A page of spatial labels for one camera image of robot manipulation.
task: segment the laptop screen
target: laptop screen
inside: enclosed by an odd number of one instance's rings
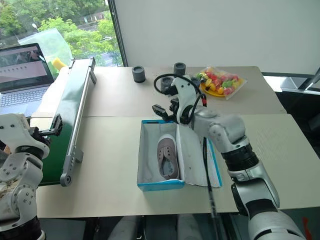
[[[0,49],[0,92],[54,82],[37,43]]]

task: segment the black cable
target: black cable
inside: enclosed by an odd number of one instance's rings
[[[194,87],[195,91],[196,91],[198,94],[200,94],[200,95],[202,94],[200,88],[199,88],[196,84],[194,84],[190,79],[186,78],[185,76],[180,76],[180,75],[177,75],[177,74],[174,74],[174,73],[166,73],[166,74],[159,75],[159,76],[157,76],[157,77],[155,78],[155,80],[153,81],[153,86],[154,86],[155,90],[156,90],[157,92],[161,93],[161,94],[165,94],[165,93],[162,92],[162,91],[157,87],[157,81],[158,81],[159,79],[164,78],[164,77],[181,78],[181,79],[187,81],[188,83],[190,83],[190,84]]]
[[[195,100],[195,103],[194,103],[194,105],[193,105],[193,107],[192,107],[192,110],[191,110],[191,114],[190,114],[190,116],[189,116],[189,118],[188,118],[188,120],[187,120],[187,123],[189,124],[189,123],[191,122],[192,118],[194,117],[194,113],[195,113],[195,110],[196,110],[196,107],[197,107],[197,104],[198,104],[200,98],[202,99],[202,105],[203,105],[204,107],[207,106],[207,97],[206,97],[206,95],[203,94],[203,93],[201,92],[200,88],[199,88],[196,84],[194,84],[190,79],[188,79],[188,78],[186,78],[186,77],[184,77],[184,76],[180,76],[180,75],[174,74],[174,73],[167,73],[167,74],[159,75],[159,76],[157,76],[157,77],[155,78],[155,80],[153,81],[154,89],[155,89],[157,92],[161,93],[161,94],[165,94],[165,93],[162,92],[162,91],[157,87],[157,81],[158,81],[159,79],[164,78],[164,77],[181,78],[181,79],[187,81],[188,83],[190,83],[190,84],[194,87],[195,91],[196,91],[197,93],[199,93],[199,96],[198,96],[197,99]]]
[[[189,80],[188,78],[186,78],[184,76],[180,76],[180,75],[173,74],[173,73],[159,75],[153,81],[153,86],[154,86],[155,90],[161,94],[165,94],[165,93],[162,92],[159,88],[157,88],[157,81],[161,78],[164,78],[164,77],[181,78],[181,79],[187,81],[188,83],[190,83],[194,87],[195,91],[197,93],[199,93],[199,96],[196,98],[195,103],[194,103],[192,110],[191,110],[191,114],[188,118],[188,123],[190,123],[192,118],[194,117],[194,113],[195,113],[195,110],[196,110],[196,107],[197,107],[197,104],[198,104],[200,98],[202,99],[202,105],[204,107],[207,106],[206,95],[204,93],[202,93],[200,88],[196,84],[194,84],[191,80]],[[216,211],[216,205],[215,205],[215,201],[214,201],[214,196],[213,196],[211,182],[210,182],[210,178],[209,178],[209,172],[208,172],[207,138],[206,137],[203,138],[202,157],[203,157],[203,163],[204,163],[204,169],[205,169],[205,175],[206,175],[209,202],[210,202],[210,207],[211,207],[211,220],[212,220],[212,225],[213,225],[213,229],[215,232],[215,239],[220,240],[222,238],[221,238],[221,233],[220,233],[220,228],[219,228],[219,220],[217,218],[218,215],[217,215],[217,211]]]
[[[204,164],[205,175],[206,175],[207,189],[209,194],[209,202],[211,207],[211,219],[212,219],[213,230],[215,232],[215,239],[220,240],[222,238],[220,234],[219,220],[217,218],[218,215],[216,211],[216,205],[214,201],[214,196],[213,196],[211,182],[209,178],[209,172],[208,172],[207,138],[206,137],[203,138],[202,156],[203,156],[203,164]]]

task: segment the white table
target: white table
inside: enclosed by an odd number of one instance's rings
[[[251,145],[263,161],[280,197],[282,209],[320,205],[317,176],[320,161],[288,114],[243,115]],[[142,192],[137,187],[141,120],[149,117],[84,117],[78,146],[84,151],[71,186],[37,190],[41,218],[106,217],[209,213],[206,187]],[[33,120],[46,125],[48,118]],[[236,212],[232,181],[217,153],[223,187],[213,195],[218,212]]]
[[[189,67],[186,73],[194,75],[202,67]],[[221,113],[233,114],[284,114],[286,110],[279,102],[276,94],[267,84],[256,66],[221,67],[221,69],[238,74],[247,79],[243,86],[231,99],[207,96],[209,108]],[[67,69],[59,76],[43,98],[40,110],[33,117],[52,116],[56,111],[66,79]],[[95,87],[90,86],[86,100],[85,117],[144,117],[152,116],[152,105],[158,104],[169,111],[170,99],[154,89],[154,79],[166,73],[173,73],[170,67],[146,67],[146,81],[136,83],[133,80],[131,67],[96,67]]]
[[[228,101],[208,96],[208,107],[242,114],[251,145],[279,192],[281,208],[319,206],[318,182],[314,179],[317,179],[320,161],[296,122],[285,114],[259,69],[223,69],[247,78],[248,83]],[[71,186],[39,187],[38,216],[209,213],[205,187],[186,185],[178,190],[154,192],[142,192],[137,187],[141,120],[155,117],[153,104],[168,107],[170,101],[153,89],[152,82],[157,75],[172,72],[172,69],[146,68],[144,83],[133,81],[131,68],[97,67],[94,72],[97,84],[87,98],[77,143],[84,151],[83,162],[76,166]],[[57,85],[58,82],[55,90],[47,92],[47,99],[57,98],[59,91],[62,93]],[[41,111],[36,113],[38,118],[32,119],[32,125],[47,128],[50,118],[45,117],[49,115]],[[217,161],[223,184],[214,189],[217,211],[236,212],[230,190],[232,182],[219,153]]]

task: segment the window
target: window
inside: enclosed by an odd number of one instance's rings
[[[44,47],[58,44],[50,31],[68,45],[54,51],[67,65],[71,52],[95,57],[97,66],[123,66],[107,0],[0,0],[0,48],[39,42],[46,55]]]

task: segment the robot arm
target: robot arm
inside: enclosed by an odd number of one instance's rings
[[[50,140],[59,135],[60,115],[53,128],[29,127],[22,114],[0,115],[0,139],[12,152],[0,166],[0,239],[45,239],[37,218],[36,190],[43,173],[42,159],[49,154]]]
[[[173,115],[168,116],[159,105],[152,108],[164,120],[167,118],[177,124],[188,125],[200,140],[209,138],[213,142],[224,158],[233,181],[231,191],[235,204],[239,212],[249,218],[250,239],[305,239],[293,220],[278,209],[279,195],[264,165],[253,152],[245,135],[243,120],[237,115],[219,115],[204,106],[196,107],[194,86],[188,84],[185,77],[175,77],[167,91],[168,94],[177,95],[171,100]]]

